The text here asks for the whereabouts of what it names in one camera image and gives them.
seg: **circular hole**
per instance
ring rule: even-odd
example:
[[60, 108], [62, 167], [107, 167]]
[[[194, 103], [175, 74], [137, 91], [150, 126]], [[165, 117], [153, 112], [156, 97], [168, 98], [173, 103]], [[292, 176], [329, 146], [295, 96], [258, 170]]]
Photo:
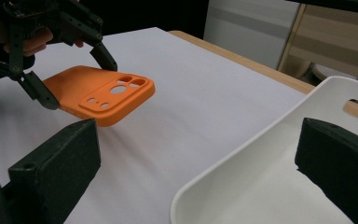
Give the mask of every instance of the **circular hole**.
[[121, 77], [118, 79], [118, 83], [125, 83], [125, 82], [129, 82], [132, 80], [132, 77]]
[[126, 90], [127, 88], [125, 86], [115, 86], [114, 88], [110, 89], [110, 93], [112, 94], [118, 94]]
[[136, 80], [133, 80], [132, 83], [130, 83], [130, 86], [131, 87], [139, 87], [139, 86], [142, 86], [146, 83], [146, 81], [144, 81], [143, 79], [136, 79]]
[[23, 168], [25, 170], [32, 170], [36, 167], [36, 165], [33, 163], [33, 162], [28, 162], [28, 163], [25, 163]]
[[104, 103], [104, 104], [101, 105], [101, 108], [107, 108], [108, 106], [109, 106], [108, 103]]

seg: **white table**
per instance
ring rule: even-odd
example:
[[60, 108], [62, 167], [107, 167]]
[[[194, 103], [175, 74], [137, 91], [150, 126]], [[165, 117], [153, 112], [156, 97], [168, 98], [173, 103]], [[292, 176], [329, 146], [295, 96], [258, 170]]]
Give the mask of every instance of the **white table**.
[[[167, 224], [173, 195], [304, 96], [282, 83], [158, 28], [103, 40], [118, 70], [154, 80], [156, 93], [119, 123], [99, 128], [102, 166], [65, 223]], [[41, 79], [83, 64], [83, 49], [49, 45], [36, 55]], [[0, 79], [0, 183], [7, 169], [79, 119], [32, 101]]]

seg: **white tray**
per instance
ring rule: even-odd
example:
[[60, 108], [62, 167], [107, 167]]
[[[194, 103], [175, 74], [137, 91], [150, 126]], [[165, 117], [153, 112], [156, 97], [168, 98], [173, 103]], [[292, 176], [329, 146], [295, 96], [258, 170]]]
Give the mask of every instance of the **white tray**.
[[184, 185], [171, 204], [172, 224], [351, 223], [295, 165], [305, 117], [358, 134], [343, 111], [358, 100], [358, 81], [329, 77], [263, 132]]

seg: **robotic hand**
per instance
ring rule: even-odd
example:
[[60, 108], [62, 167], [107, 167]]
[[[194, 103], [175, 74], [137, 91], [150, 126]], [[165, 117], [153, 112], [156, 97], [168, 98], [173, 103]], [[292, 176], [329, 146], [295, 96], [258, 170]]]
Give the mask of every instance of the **robotic hand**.
[[103, 20], [76, 0], [0, 0], [0, 19], [7, 25], [10, 45], [8, 56], [0, 54], [0, 78], [19, 82], [45, 108], [57, 109], [60, 103], [34, 72], [23, 72], [34, 65], [34, 57], [22, 56], [22, 41], [39, 28], [52, 31], [52, 42], [89, 44], [93, 47], [90, 54], [102, 69], [117, 71], [117, 63], [102, 42]]

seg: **orange phone case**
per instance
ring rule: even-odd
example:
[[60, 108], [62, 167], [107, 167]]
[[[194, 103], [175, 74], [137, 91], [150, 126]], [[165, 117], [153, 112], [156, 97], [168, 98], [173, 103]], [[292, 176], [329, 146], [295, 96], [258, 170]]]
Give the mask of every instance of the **orange phone case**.
[[43, 82], [61, 110], [81, 119], [96, 119], [101, 127], [117, 123], [155, 92], [149, 78], [83, 65]]

